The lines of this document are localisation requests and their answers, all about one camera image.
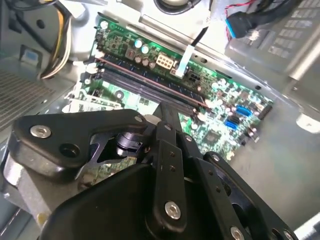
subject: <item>ventilation grille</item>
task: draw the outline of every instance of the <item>ventilation grille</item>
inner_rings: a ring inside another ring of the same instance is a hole
[[[297,41],[310,34],[310,28],[319,24],[320,0],[303,0],[293,11],[268,52],[288,59],[295,53]]]
[[[0,132],[55,91],[0,69]]]

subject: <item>green circuit board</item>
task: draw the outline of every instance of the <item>green circuit board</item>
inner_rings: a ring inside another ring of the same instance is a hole
[[[135,47],[136,41],[141,41],[142,46]],[[132,60],[133,62],[137,59],[141,60],[138,62],[141,66],[143,66],[143,63],[148,63],[145,65],[147,68],[151,69],[153,73],[180,85],[186,86],[206,98],[212,96],[212,82],[216,82],[218,78],[225,78],[224,75],[212,71],[193,61],[189,62],[188,70],[183,78],[175,76],[174,71],[178,68],[179,61],[182,58],[180,54],[129,31],[108,19],[102,19],[97,27],[96,47],[100,51],[111,53],[118,57]],[[142,52],[145,47],[148,48],[148,53]],[[174,63],[173,68],[167,69],[158,65],[157,59],[159,55],[170,58]]]
[[[136,40],[141,41],[141,46],[135,47]],[[142,53],[142,46],[148,47],[148,53]],[[178,63],[182,56],[109,19],[101,18],[97,26],[91,55],[94,56],[97,51],[118,56],[133,65],[143,64],[140,61],[137,62],[136,57],[148,60],[148,65],[145,67],[149,71],[205,96],[209,109],[202,109],[196,119],[179,114],[183,131],[195,139],[203,154],[214,151],[222,155],[225,160],[231,160],[235,151],[243,144],[242,139],[246,138],[244,135],[248,133],[248,129],[257,126],[263,119],[261,115],[268,113],[266,109],[273,104],[270,99],[258,91],[237,83],[236,79],[230,79],[223,73],[210,70],[192,61],[189,62],[188,70],[183,78],[172,74],[172,70],[176,69],[174,65],[170,69],[158,64],[150,67],[150,63],[155,63],[159,55],[170,58],[174,63]],[[116,109],[115,106],[118,104],[121,108],[134,109],[146,115],[152,114],[159,104],[140,94],[111,84],[106,78],[93,77],[87,83],[82,84],[82,90],[86,92],[86,95],[111,101],[105,103],[94,100],[97,106],[107,105],[107,107],[82,108],[83,111],[112,110]],[[238,106],[245,108],[250,114],[239,114]],[[236,127],[227,124],[235,122],[235,119]]]

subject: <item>blue sata port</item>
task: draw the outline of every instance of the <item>blue sata port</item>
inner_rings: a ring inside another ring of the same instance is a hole
[[[238,128],[237,124],[235,124],[231,121],[228,121],[228,120],[224,122],[224,125],[226,125],[227,127],[231,128],[233,130],[236,130]]]
[[[250,111],[248,108],[244,107],[244,106],[236,106],[236,111],[237,114],[241,114],[244,115],[246,117],[250,117],[252,115],[252,111]]]

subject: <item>yellow wire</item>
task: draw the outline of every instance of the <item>yellow wire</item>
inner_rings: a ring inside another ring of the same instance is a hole
[[[64,30],[64,16],[59,10],[56,10],[56,12],[58,14],[58,19],[59,19],[59,32],[58,32],[57,45],[56,45],[52,59],[55,59],[59,53],[59,49],[60,49],[61,42],[62,42],[61,38],[62,38],[63,30]]]

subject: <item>white cable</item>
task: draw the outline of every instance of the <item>white cable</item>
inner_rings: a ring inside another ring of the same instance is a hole
[[[66,43],[65,43],[65,51],[61,62],[55,67],[55,69],[50,72],[48,75],[43,76],[42,79],[47,79],[58,73],[67,63],[70,53],[71,53],[71,44],[72,44],[72,31],[71,31],[71,20],[68,24],[68,29],[66,32]]]

